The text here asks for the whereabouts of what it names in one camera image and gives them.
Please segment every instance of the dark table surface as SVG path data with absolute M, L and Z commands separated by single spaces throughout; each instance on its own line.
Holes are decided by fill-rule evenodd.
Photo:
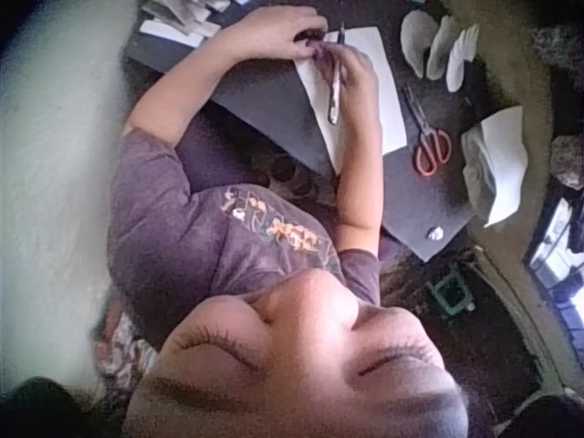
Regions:
M 472 216 L 462 174 L 464 158 L 460 137 L 475 123 L 475 112 L 467 105 L 463 91 L 449 93 L 443 79 L 434 82 L 417 79 L 406 64 L 400 46 L 401 23 L 408 12 L 419 6 L 404 0 L 344 3 L 343 18 L 347 27 L 376 26 L 380 30 L 397 89 L 410 84 L 431 124 L 448 132 L 453 139 L 452 159 L 431 178 L 414 171 L 408 147 L 383 157 L 383 226 L 422 260 L 428 260 L 442 250 Z M 337 0 L 252 0 L 245 6 L 231 5 L 211 21 L 227 26 L 250 10 L 268 4 L 314 5 L 327 17 L 331 29 L 339 26 Z M 445 14 L 438 2 L 429 2 L 422 10 L 438 22 Z M 160 72 L 168 71 L 191 51 L 190 47 L 138 32 L 132 35 L 126 48 L 130 58 Z M 212 99 L 264 133 L 308 168 L 334 176 L 325 142 L 293 63 L 263 60 L 243 63 L 224 77 Z M 402 98 L 400 103 L 408 144 L 417 144 L 420 131 Z M 435 226 L 444 230 L 441 241 L 427 238 L 428 231 Z

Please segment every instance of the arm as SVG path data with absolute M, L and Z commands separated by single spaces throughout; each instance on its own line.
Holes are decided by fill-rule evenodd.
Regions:
M 313 47 L 294 42 L 297 34 L 309 29 L 327 30 L 327 20 L 314 8 L 255 10 L 219 32 L 149 89 L 130 114 L 124 134 L 140 128 L 176 146 L 231 67 L 252 58 L 311 57 Z
M 338 251 L 358 248 L 377 255 L 383 215 L 382 131 L 377 77 L 367 56 L 353 47 L 320 45 L 318 63 L 329 78 L 332 54 L 343 66 L 340 107 L 345 129 L 345 155 L 337 207 Z

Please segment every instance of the purple t-shirt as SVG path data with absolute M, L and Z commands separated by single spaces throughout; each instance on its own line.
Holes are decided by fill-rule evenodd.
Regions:
M 175 151 L 135 130 L 125 137 L 111 191 L 109 270 L 133 322 L 160 347 L 206 298 L 268 288 L 304 268 L 327 269 L 379 304 L 379 261 L 337 253 L 310 214 L 264 187 L 192 193 Z

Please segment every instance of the child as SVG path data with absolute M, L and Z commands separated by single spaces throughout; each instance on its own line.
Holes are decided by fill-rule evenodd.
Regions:
M 420 321 L 379 307 L 377 78 L 354 48 L 294 42 L 327 28 L 311 7 L 258 9 L 130 115 L 110 270 L 134 323 L 162 348 L 130 403 L 131 436 L 466 436 L 463 398 Z M 334 244 L 263 187 L 189 184 L 174 147 L 224 73 L 251 58 L 314 57 L 329 78 L 331 55 L 343 66 L 347 143 Z

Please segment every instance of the hand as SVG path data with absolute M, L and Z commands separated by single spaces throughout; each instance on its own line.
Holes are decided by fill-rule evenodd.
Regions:
M 252 58 L 298 59 L 312 57 L 316 49 L 300 33 L 324 36 L 329 26 L 324 16 L 307 6 L 260 7 L 224 31 L 241 60 Z
M 340 111 L 344 123 L 357 133 L 381 134 L 379 85 L 367 55 L 351 46 L 315 42 L 315 60 L 330 84 L 335 59 L 341 64 Z

